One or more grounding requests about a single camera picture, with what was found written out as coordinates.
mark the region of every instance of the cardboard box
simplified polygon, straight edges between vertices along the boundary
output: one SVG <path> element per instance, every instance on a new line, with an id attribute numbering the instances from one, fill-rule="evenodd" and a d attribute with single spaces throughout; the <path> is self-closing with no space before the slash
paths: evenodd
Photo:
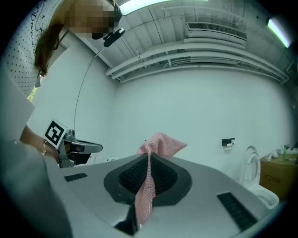
<path id="1" fill-rule="evenodd" d="M 298 154 L 289 154 L 287 159 L 296 159 Z M 283 155 L 271 162 L 261 159 L 260 185 L 275 193 L 281 202 L 286 201 L 298 179 L 298 165 L 284 162 Z"/>

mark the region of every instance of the polka dot shirt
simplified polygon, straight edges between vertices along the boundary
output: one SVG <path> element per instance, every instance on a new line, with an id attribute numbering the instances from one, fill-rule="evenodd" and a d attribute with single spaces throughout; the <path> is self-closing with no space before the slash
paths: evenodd
<path id="1" fill-rule="evenodd" d="M 39 71 L 34 67 L 36 44 L 61 1 L 40 1 L 16 29 L 1 57 L 1 68 L 6 69 L 26 97 L 39 78 Z"/>

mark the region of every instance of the cable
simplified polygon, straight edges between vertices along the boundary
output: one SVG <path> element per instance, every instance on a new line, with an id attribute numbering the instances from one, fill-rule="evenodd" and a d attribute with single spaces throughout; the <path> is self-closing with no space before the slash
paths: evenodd
<path id="1" fill-rule="evenodd" d="M 90 63 L 89 66 L 88 66 L 88 69 L 87 69 L 87 71 L 86 71 L 86 73 L 85 73 L 84 79 L 83 79 L 83 81 L 82 81 L 82 84 L 81 84 L 81 87 L 80 87 L 80 90 L 79 90 L 78 99 L 77 99 L 77 101 L 76 101 L 76 105 L 75 105 L 75 111 L 74 111 L 74 131 L 75 131 L 76 109 L 77 109 L 77 107 L 78 107 L 78 102 L 79 102 L 79 98 L 80 98 L 80 94 L 81 94 L 81 89 L 82 89 L 82 87 L 83 87 L 83 83 L 84 83 L 84 81 L 85 81 L 85 78 L 86 78 L 86 75 L 87 75 L 87 73 L 88 73 L 88 71 L 89 71 L 89 68 L 90 68 L 91 65 L 92 65 L 93 60 L 96 58 L 97 55 L 99 55 L 101 52 L 103 52 L 104 49 L 106 49 L 106 48 L 103 48 L 102 50 L 100 50 L 100 51 L 93 57 L 93 59 L 91 60 L 91 63 Z"/>

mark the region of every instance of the ceiling light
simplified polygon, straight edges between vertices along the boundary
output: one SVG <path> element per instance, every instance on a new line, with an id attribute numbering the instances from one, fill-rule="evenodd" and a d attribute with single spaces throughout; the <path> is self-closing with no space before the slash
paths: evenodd
<path id="1" fill-rule="evenodd" d="M 283 42 L 285 47 L 289 47 L 290 43 L 289 40 L 286 38 L 282 30 L 276 25 L 276 23 L 270 19 L 268 22 L 268 27 L 278 36 L 278 38 Z"/>
<path id="2" fill-rule="evenodd" d="M 120 6 L 122 14 L 125 16 L 143 7 L 150 6 L 152 4 L 167 2 L 172 0 L 130 0 Z"/>

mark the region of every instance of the bracelet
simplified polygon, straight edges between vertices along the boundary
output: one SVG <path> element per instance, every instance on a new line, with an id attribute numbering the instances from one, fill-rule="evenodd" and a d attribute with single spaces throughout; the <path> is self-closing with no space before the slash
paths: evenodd
<path id="1" fill-rule="evenodd" d="M 47 143 L 47 141 L 45 141 L 45 143 L 43 144 L 43 153 L 41 153 L 43 156 L 47 156 L 46 143 Z"/>

